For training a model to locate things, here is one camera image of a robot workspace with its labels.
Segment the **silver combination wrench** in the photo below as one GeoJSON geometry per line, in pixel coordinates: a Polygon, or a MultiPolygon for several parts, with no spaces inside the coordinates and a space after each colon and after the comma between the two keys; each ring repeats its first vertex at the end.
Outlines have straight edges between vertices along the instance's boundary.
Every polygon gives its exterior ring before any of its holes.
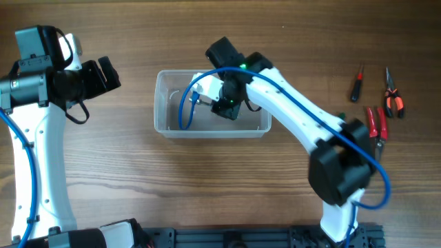
{"type": "Polygon", "coordinates": [[[205,106],[212,106],[212,102],[203,101],[201,99],[194,100],[192,98],[189,98],[189,102],[191,102],[193,105],[205,105],[205,106]]]}

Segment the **clear plastic container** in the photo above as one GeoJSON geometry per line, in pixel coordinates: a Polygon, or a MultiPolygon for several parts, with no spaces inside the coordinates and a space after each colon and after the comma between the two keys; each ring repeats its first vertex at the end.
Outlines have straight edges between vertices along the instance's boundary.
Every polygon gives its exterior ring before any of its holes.
{"type": "Polygon", "coordinates": [[[245,104],[234,121],[211,112],[211,107],[196,105],[187,130],[178,126],[178,108],[182,95],[195,74],[204,70],[162,70],[156,79],[154,127],[166,138],[260,138],[271,129],[271,114],[251,112],[245,104]]]}

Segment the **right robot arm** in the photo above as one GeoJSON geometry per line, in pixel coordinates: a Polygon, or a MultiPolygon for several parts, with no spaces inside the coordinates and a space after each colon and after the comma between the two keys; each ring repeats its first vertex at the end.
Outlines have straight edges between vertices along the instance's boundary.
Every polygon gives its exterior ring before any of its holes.
{"type": "Polygon", "coordinates": [[[241,104],[254,103],[283,124],[309,155],[308,181],[323,201],[321,229],[334,243],[347,244],[358,225],[362,195],[378,170],[367,127],[320,109],[269,59],[259,52],[244,56],[226,37],[205,55],[219,77],[209,82],[212,112],[235,120],[241,104]]]}

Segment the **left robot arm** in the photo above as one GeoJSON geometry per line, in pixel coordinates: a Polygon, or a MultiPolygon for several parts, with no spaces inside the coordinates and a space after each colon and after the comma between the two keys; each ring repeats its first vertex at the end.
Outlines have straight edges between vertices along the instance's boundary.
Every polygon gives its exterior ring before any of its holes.
{"type": "Polygon", "coordinates": [[[120,86],[110,60],[80,61],[75,37],[50,25],[15,33],[20,59],[1,79],[1,120],[14,152],[13,247],[149,247],[134,219],[79,229],[68,197],[63,135],[68,110],[120,86]]]}

